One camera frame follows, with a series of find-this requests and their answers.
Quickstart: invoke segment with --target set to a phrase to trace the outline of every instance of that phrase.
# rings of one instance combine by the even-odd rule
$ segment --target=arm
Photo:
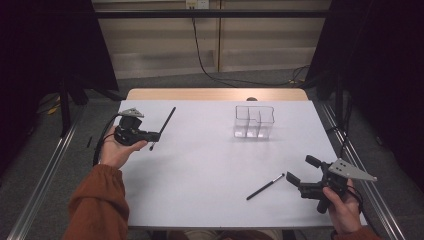
[[[325,196],[333,203],[329,208],[331,221],[336,234],[334,240],[379,240],[371,230],[361,225],[359,220],[359,203],[350,194],[345,194],[343,200],[329,187],[324,187]]]
[[[146,144],[141,141],[125,147],[113,136],[105,139],[100,164],[93,167],[71,197],[70,224],[63,239],[126,239],[129,208],[119,168],[132,152]]]

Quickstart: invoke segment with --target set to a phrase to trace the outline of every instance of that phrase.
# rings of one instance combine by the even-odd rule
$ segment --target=metal rail
[[[330,10],[97,10],[80,11],[43,11],[36,14],[41,17],[99,19],[118,18],[351,18],[361,15],[360,11]]]
[[[72,137],[76,130],[76,125],[81,120],[85,108],[86,106],[84,105],[78,109],[78,112],[76,113],[75,121],[71,125],[71,128],[69,129],[69,131],[64,137],[60,138],[56,146],[56,149],[52,157],[50,158],[50,161],[47,164],[46,169],[43,172],[43,175],[41,176],[37,186],[35,187],[35,190],[33,191],[30,199],[28,200],[24,210],[19,215],[18,220],[16,221],[15,225],[12,228],[12,231],[7,237],[8,240],[25,239],[31,227],[31,224],[34,221],[35,216],[37,215],[37,212],[40,209],[41,204],[43,203],[43,200],[49,189],[53,176],[56,173],[59,163],[62,160],[63,155],[65,154],[69,146],[69,143],[72,140]]]
[[[330,105],[323,104],[323,111],[330,122],[332,127],[336,127],[337,123],[335,120],[335,113]],[[345,133],[335,128],[335,134],[340,142],[343,144]],[[362,163],[359,155],[357,154],[355,148],[349,139],[346,142],[345,153],[347,155],[347,160],[354,165],[355,167],[366,172],[365,166]],[[365,193],[367,194],[371,204],[373,205],[378,217],[380,218],[381,223],[386,229],[387,234],[392,240],[404,240],[405,236],[403,235],[401,229],[399,228],[398,223],[396,222],[395,217],[393,216],[392,211],[387,206],[386,202],[383,200],[383,197],[380,195],[377,190],[374,182],[369,181],[361,181],[362,187],[365,189]]]

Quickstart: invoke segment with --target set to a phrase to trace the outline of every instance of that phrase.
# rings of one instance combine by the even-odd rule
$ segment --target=metal frame
[[[59,167],[60,161],[62,160],[72,140],[72,137],[74,136],[76,126],[82,119],[82,115],[85,111],[85,108],[86,106],[84,105],[83,107],[80,107],[78,109],[78,112],[75,117],[75,121],[72,124],[71,128],[69,129],[69,131],[66,133],[64,137],[60,138],[56,146],[56,149],[52,157],[50,158],[50,161],[47,164],[46,169],[43,172],[43,175],[41,176],[37,186],[35,187],[35,190],[33,191],[27,204],[25,205],[24,210],[19,215],[18,220],[16,221],[15,225],[12,228],[12,231],[7,237],[8,240],[26,238],[26,235],[28,234],[28,231],[32,225],[32,222],[34,221],[37,215],[38,209],[41,207],[41,204],[43,203],[43,200],[47,194],[47,191],[54,177],[54,174],[56,173],[56,170]]]
[[[337,121],[335,120],[335,113],[329,104],[323,104],[322,109],[331,124],[331,127],[337,126]],[[346,136],[345,132],[340,131],[338,128],[335,128],[335,134],[340,144],[343,145],[344,137]],[[349,139],[346,142],[344,151],[347,156],[348,162],[350,162],[353,166],[361,169],[362,171],[366,171],[364,164],[362,163],[359,155],[357,154],[355,148]],[[404,240],[405,236],[403,235],[392,211],[387,206],[386,202],[383,200],[380,192],[377,190],[374,182],[370,181],[361,181],[362,187],[365,189],[365,193],[368,196],[371,204],[374,207],[378,217],[380,218],[381,223],[386,229],[387,234],[390,239],[393,240]]]

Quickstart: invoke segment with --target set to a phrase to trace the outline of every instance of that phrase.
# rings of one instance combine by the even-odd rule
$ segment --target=white wall
[[[121,0],[93,3],[96,10],[185,9],[181,0],[117,1]],[[329,4],[329,0],[233,0],[219,6],[219,1],[210,0],[211,9],[317,10],[328,9]],[[99,19],[99,23],[118,79],[201,72],[191,19]],[[323,23],[298,18],[196,19],[196,28],[205,69],[216,72],[307,65]]]

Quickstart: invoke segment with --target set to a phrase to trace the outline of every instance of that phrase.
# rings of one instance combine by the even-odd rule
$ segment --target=white table
[[[235,106],[275,109],[269,140],[233,136]],[[149,228],[298,228],[331,226],[318,201],[302,199],[285,179],[246,197],[281,173],[317,182],[322,173],[305,162],[336,160],[309,101],[124,101],[145,114],[141,129],[159,131],[177,107],[160,142],[134,153],[122,168],[129,225]]]

